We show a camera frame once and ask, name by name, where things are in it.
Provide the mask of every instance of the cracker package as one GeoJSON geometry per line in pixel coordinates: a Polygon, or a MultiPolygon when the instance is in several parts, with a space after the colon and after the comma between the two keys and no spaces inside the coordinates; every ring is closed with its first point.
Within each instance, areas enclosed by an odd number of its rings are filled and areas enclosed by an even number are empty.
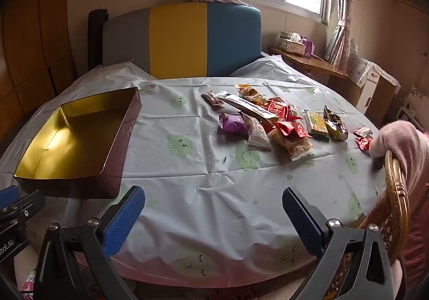
{"type": "Polygon", "coordinates": [[[263,105],[267,101],[267,99],[263,95],[261,95],[253,87],[250,87],[248,83],[238,84],[234,86],[239,91],[241,97],[247,99],[252,103],[263,105]]]}
{"type": "Polygon", "coordinates": [[[292,133],[285,137],[282,132],[276,128],[268,134],[268,137],[284,147],[289,153],[292,161],[296,161],[304,156],[310,155],[315,150],[309,138],[300,138],[296,133],[292,133]]]}
{"type": "Polygon", "coordinates": [[[331,136],[338,140],[347,140],[348,130],[345,123],[337,114],[331,112],[326,105],[323,110],[323,118],[325,119],[325,125],[331,136]]]}
{"type": "Polygon", "coordinates": [[[243,99],[239,96],[233,95],[227,91],[221,91],[215,94],[215,98],[220,99],[223,102],[226,102],[233,107],[241,110],[242,112],[256,117],[259,121],[266,123],[269,126],[274,126],[274,123],[278,121],[279,117],[259,105],[253,104],[246,99],[243,99]]]}
{"type": "Polygon", "coordinates": [[[325,121],[320,112],[311,112],[306,110],[304,115],[307,124],[308,134],[314,139],[329,142],[329,133],[325,121]]]}
{"type": "Polygon", "coordinates": [[[260,147],[271,150],[271,144],[269,142],[267,133],[265,132],[260,122],[254,117],[251,117],[243,112],[242,117],[246,125],[247,133],[249,135],[249,140],[247,143],[253,147],[260,147]]]}

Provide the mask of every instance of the gold metal box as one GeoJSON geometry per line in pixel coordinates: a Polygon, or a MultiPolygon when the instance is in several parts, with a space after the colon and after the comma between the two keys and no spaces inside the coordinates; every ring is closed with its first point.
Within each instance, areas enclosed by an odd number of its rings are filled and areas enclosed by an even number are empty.
{"type": "Polygon", "coordinates": [[[137,87],[59,106],[29,144],[14,177],[27,191],[47,196],[117,197],[141,107],[137,87]]]}

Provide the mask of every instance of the wooden wall panel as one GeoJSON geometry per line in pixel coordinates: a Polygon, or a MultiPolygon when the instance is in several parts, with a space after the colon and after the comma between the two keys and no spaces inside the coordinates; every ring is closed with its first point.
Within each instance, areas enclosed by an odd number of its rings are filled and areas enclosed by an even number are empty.
{"type": "Polygon", "coordinates": [[[24,112],[32,111],[55,97],[48,69],[42,69],[16,89],[24,112]]]}
{"type": "Polygon", "coordinates": [[[50,66],[71,53],[67,0],[39,0],[43,51],[50,66]]]}
{"type": "Polygon", "coordinates": [[[46,66],[38,0],[8,0],[3,25],[6,62],[16,87],[46,66]]]}
{"type": "Polygon", "coordinates": [[[3,48],[3,12],[0,11],[0,101],[13,90],[12,79],[6,66],[3,48]]]}
{"type": "Polygon", "coordinates": [[[63,92],[77,78],[75,62],[73,61],[73,55],[71,53],[66,55],[63,59],[56,61],[54,64],[51,64],[49,68],[57,94],[63,92]]]}
{"type": "Polygon", "coordinates": [[[18,122],[23,115],[16,92],[9,93],[0,101],[0,139],[3,139],[9,129],[18,122]]]}

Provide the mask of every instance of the pink towel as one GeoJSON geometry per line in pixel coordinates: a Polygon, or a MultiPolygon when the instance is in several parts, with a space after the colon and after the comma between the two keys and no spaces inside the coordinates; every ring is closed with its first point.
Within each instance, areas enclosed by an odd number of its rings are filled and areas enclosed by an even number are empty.
{"type": "Polygon", "coordinates": [[[380,130],[371,143],[369,154],[376,159],[384,156],[387,150],[391,150],[401,164],[410,211],[414,212],[429,182],[429,137],[409,122],[395,121],[380,130]]]}

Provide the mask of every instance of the wooden desk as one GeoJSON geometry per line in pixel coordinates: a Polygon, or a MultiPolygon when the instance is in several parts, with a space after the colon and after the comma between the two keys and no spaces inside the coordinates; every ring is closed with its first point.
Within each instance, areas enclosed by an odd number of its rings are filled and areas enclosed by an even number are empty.
{"type": "Polygon", "coordinates": [[[331,64],[325,61],[321,61],[317,58],[307,58],[294,53],[284,52],[276,47],[268,47],[270,55],[281,55],[283,60],[290,64],[294,69],[304,73],[305,70],[312,70],[318,73],[324,73],[340,78],[347,77],[347,74],[340,73],[338,68],[333,67],[331,64]]]}

